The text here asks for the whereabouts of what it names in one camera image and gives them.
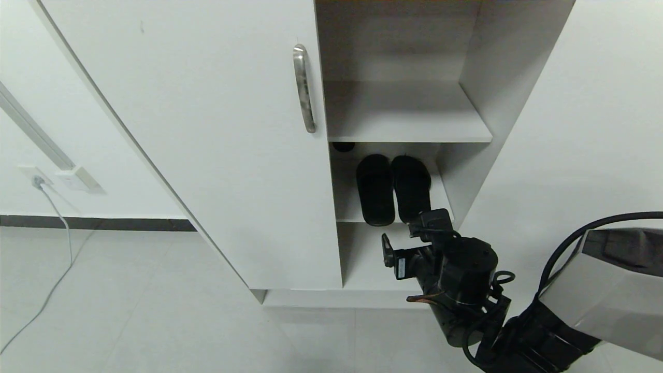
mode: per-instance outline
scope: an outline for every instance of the cabinet door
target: cabinet door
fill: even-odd
[[[341,287],[313,0],[44,6],[249,287]],[[295,82],[298,43],[313,134]]]

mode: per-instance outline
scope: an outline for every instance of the black slipper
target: black slipper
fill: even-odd
[[[399,155],[391,161],[394,189],[398,200],[398,216],[413,222],[419,214],[430,211],[430,174],[421,161]]]
[[[372,154],[357,166],[357,189],[361,213],[372,226],[387,226],[394,222],[393,182],[389,158]]]

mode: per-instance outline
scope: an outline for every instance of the dark baseboard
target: dark baseboard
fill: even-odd
[[[196,232],[187,219],[104,219],[68,218],[71,229],[89,230],[146,230],[159,232]],[[23,228],[62,228],[57,216],[0,215],[0,226]]]

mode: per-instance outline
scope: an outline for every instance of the metal door handle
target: metal door handle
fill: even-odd
[[[311,97],[308,94],[308,80],[306,79],[306,48],[301,44],[294,46],[292,59],[294,61],[294,77],[299,92],[299,104],[302,107],[302,117],[304,117],[304,127],[306,127],[308,133],[315,133],[316,122],[313,120]]]

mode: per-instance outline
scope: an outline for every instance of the floor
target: floor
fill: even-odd
[[[478,372],[428,311],[266,309],[197,233],[74,230],[72,242],[74,268],[0,357],[3,373]],[[35,228],[0,228],[0,248],[4,345],[68,249],[64,230]],[[606,344],[570,371],[663,372],[663,362]]]

